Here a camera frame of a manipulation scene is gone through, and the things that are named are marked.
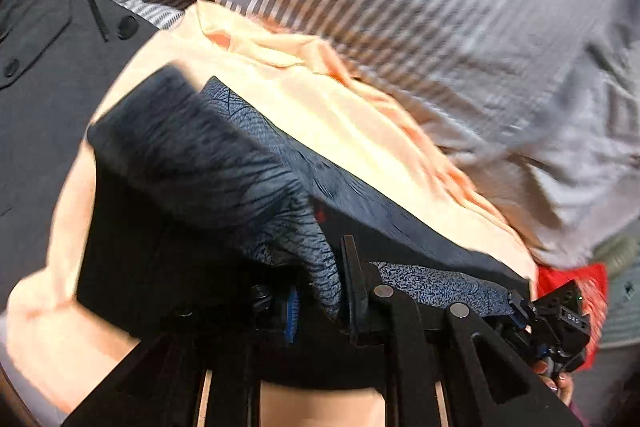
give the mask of red cloth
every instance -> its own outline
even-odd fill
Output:
[[[604,264],[591,264],[567,271],[538,266],[538,296],[551,293],[571,279],[575,279],[582,293],[582,313],[591,315],[591,340],[587,344],[587,360],[580,368],[589,369],[607,317],[607,271]]]

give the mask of black mechanical device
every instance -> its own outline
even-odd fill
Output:
[[[416,303],[360,261],[353,237],[340,247],[342,331],[355,349],[381,348],[388,427],[580,426],[530,369],[543,359],[554,377],[584,362],[590,322],[574,282],[533,303],[511,292],[512,314],[482,319],[464,303]],[[295,348],[305,306],[280,282],[225,306],[175,309],[63,427],[258,426],[263,359]]]

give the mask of clothing pile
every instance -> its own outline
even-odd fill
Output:
[[[640,0],[3,0],[2,367],[60,425],[136,346],[76,300],[96,228],[138,230],[148,279],[190,250],[302,267],[333,319],[351,232],[323,208],[422,303],[498,315],[575,278],[591,363],[585,265],[640,213],[639,41]],[[105,211],[109,176],[169,225]]]

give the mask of black button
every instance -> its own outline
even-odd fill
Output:
[[[11,78],[12,76],[14,76],[15,73],[17,73],[19,68],[20,68],[20,60],[18,60],[17,58],[14,58],[14,60],[9,62],[4,67],[4,76],[7,78]]]
[[[120,20],[118,24],[118,38],[121,41],[132,38],[140,28],[140,24],[133,15],[127,15]]]

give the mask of human hand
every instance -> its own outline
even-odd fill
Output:
[[[549,377],[545,377],[545,371],[547,370],[547,365],[544,360],[538,360],[532,367],[534,373],[536,375],[540,375],[542,381],[546,383],[551,390],[558,395],[558,398],[562,400],[562,402],[569,406],[571,403],[572,397],[574,396],[574,379],[568,373],[560,373],[558,375],[558,381],[553,381]]]

